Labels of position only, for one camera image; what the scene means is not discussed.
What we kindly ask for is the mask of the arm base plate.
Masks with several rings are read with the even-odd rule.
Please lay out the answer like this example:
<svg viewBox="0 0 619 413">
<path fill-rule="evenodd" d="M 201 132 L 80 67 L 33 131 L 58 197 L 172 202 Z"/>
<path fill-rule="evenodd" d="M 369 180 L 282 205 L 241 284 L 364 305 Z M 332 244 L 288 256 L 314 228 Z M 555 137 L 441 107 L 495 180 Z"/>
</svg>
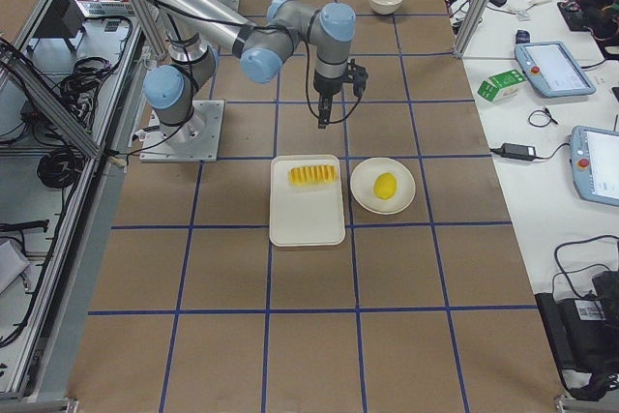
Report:
<svg viewBox="0 0 619 413">
<path fill-rule="evenodd" d="M 142 162 L 215 162 L 221 140 L 225 101 L 194 100 L 192 118 L 178 131 L 160 123 L 152 110 L 149 125 L 158 126 L 139 140 Z"/>
</svg>

